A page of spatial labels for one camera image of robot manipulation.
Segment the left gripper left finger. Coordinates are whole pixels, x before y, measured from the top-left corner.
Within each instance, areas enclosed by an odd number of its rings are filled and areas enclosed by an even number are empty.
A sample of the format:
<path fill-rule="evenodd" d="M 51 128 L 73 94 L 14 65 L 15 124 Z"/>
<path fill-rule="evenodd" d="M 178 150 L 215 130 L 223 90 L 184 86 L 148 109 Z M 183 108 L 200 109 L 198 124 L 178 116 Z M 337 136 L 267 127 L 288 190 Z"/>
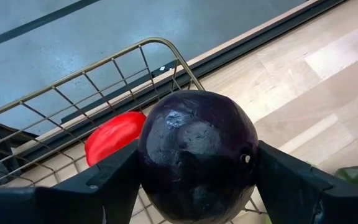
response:
<path fill-rule="evenodd" d="M 137 144 L 53 187 L 0 189 L 0 223 L 128 224 L 140 185 Z"/>

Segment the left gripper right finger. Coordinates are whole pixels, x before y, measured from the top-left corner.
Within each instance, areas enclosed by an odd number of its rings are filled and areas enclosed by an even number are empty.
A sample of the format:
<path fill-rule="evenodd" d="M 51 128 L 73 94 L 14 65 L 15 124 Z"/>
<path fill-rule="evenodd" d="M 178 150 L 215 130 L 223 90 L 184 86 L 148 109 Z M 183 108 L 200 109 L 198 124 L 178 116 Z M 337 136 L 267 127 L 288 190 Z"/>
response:
<path fill-rule="evenodd" d="M 358 187 L 259 141 L 257 188 L 272 223 L 358 224 Z"/>

